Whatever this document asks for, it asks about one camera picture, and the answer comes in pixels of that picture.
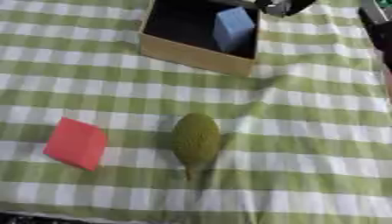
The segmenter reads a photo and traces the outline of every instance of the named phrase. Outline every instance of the tablecloth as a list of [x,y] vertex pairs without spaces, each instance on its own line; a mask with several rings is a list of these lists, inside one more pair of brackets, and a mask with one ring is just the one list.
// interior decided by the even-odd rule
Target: tablecloth
[[[141,56],[148,1],[0,1],[0,209],[88,221],[390,223],[390,105],[356,0],[261,15],[249,78]],[[171,151],[205,113],[220,155]],[[42,154],[62,116],[108,135],[94,172]]]

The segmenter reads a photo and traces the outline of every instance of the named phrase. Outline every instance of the blue cube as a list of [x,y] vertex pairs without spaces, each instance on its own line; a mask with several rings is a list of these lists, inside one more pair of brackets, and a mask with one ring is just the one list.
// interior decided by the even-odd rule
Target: blue cube
[[237,7],[216,14],[213,37],[218,47],[227,53],[247,41],[254,29],[255,23],[248,13],[242,7]]

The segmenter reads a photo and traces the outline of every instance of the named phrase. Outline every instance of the table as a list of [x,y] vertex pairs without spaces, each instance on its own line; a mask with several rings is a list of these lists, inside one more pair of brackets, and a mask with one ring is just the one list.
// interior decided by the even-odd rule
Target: table
[[[358,1],[262,15],[249,78],[140,56],[147,4],[0,2],[1,210],[106,223],[388,223],[390,104]],[[170,139],[190,112],[213,117],[223,143],[187,182]],[[96,171],[42,154],[62,116],[107,133]]]

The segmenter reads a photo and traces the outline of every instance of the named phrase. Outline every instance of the cardboard box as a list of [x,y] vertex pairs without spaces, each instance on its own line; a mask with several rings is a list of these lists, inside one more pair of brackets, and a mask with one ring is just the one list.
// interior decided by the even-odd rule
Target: cardboard box
[[[237,6],[209,0],[151,0],[140,30],[141,53],[190,67],[248,76],[256,61],[258,30],[229,53],[220,50],[213,36],[216,13]],[[259,10],[240,6],[245,6],[258,27]]]

